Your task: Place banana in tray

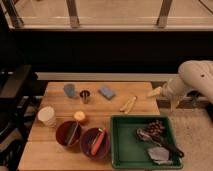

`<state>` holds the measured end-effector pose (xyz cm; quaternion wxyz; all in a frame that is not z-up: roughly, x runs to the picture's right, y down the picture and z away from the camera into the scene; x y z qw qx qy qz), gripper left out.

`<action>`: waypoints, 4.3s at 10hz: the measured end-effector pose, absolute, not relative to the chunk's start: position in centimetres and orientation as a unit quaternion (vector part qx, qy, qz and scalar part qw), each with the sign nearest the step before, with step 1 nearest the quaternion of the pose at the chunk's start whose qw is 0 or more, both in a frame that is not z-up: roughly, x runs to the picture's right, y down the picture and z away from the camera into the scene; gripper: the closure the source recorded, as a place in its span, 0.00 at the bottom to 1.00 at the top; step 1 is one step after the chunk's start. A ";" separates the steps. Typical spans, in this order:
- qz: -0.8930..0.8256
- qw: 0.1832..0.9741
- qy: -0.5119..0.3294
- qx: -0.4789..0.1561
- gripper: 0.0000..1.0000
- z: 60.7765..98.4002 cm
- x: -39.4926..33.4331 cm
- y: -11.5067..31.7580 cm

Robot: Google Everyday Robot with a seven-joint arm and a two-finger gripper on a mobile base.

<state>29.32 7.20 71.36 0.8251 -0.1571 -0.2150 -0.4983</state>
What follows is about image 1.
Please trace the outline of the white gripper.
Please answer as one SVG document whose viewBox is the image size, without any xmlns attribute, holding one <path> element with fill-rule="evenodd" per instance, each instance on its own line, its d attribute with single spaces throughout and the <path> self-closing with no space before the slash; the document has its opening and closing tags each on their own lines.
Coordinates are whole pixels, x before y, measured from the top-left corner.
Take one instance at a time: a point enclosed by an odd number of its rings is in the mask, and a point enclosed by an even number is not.
<svg viewBox="0 0 213 171">
<path fill-rule="evenodd" d="M 147 94 L 147 97 L 155 97 L 158 95 L 165 96 L 170 102 L 170 111 L 173 112 L 179 105 L 179 100 L 181 100 L 188 92 L 189 87 L 182 81 L 180 77 L 175 77 L 167 81 L 163 87 L 157 87 Z"/>
</svg>

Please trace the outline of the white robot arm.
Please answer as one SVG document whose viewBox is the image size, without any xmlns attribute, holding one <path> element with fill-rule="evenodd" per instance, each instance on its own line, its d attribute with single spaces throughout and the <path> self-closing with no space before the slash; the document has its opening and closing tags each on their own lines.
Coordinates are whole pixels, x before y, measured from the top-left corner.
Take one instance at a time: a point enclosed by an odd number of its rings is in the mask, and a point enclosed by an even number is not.
<svg viewBox="0 0 213 171">
<path fill-rule="evenodd" d="M 170 101 L 173 111 L 191 91 L 198 91 L 213 104 L 213 61 L 189 60 L 178 68 L 178 74 L 150 92 L 147 97 L 163 96 Z"/>
</svg>

